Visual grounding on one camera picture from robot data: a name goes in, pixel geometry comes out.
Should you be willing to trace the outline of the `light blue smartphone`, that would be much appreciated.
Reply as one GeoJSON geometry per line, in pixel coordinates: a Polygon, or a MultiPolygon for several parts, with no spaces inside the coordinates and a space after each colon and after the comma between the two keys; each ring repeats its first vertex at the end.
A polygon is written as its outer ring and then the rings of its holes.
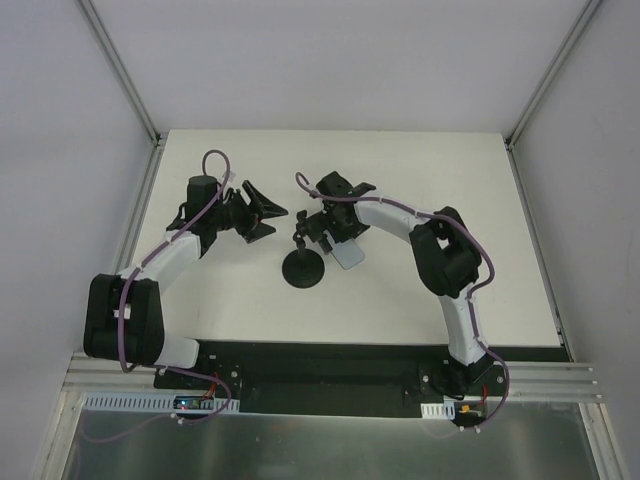
{"type": "Polygon", "coordinates": [[[332,246],[332,255],[343,270],[350,270],[365,260],[363,250],[353,239],[335,243],[332,246]]]}

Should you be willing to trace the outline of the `black phone stand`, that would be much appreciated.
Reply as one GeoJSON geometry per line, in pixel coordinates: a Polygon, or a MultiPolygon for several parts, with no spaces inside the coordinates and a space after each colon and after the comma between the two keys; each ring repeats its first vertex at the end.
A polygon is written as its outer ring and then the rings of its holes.
{"type": "Polygon", "coordinates": [[[284,280],[297,289],[308,289],[317,285],[325,273],[321,255],[306,246],[306,240],[320,244],[324,230],[316,215],[308,216],[306,210],[296,213],[296,225],[292,235],[295,249],[282,262],[284,280]]]}

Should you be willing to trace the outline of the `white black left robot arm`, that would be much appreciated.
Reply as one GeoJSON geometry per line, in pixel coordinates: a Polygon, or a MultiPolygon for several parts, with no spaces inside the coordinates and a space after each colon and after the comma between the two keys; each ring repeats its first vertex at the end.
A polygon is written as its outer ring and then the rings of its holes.
{"type": "Polygon", "coordinates": [[[84,353],[118,361],[125,368],[177,368],[177,377],[188,388],[204,387],[212,367],[198,356],[196,340],[166,332],[162,296],[206,255],[220,232],[233,230],[251,244],[276,232],[266,219],[287,214],[248,180],[234,189],[210,175],[191,177],[186,201],[159,244],[138,263],[91,281],[84,353]]]}

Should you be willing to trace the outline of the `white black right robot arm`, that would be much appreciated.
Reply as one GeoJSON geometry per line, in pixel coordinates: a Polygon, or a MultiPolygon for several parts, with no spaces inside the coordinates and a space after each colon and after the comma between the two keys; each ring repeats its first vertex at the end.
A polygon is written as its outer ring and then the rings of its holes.
{"type": "Polygon", "coordinates": [[[422,211],[383,195],[372,184],[352,185],[336,171],[315,186],[302,173],[295,178],[310,197],[320,200],[321,208],[296,214],[296,249],[286,262],[296,265],[304,279],[294,286],[311,287],[324,272],[320,255],[306,252],[307,241],[350,269],[364,259],[356,240],[369,229],[402,240],[411,249],[420,281],[438,298],[448,335],[448,360],[432,375],[432,387],[454,399],[481,388],[497,357],[485,341],[474,294],[485,285],[479,279],[481,265],[491,261],[458,211],[422,211]]]}

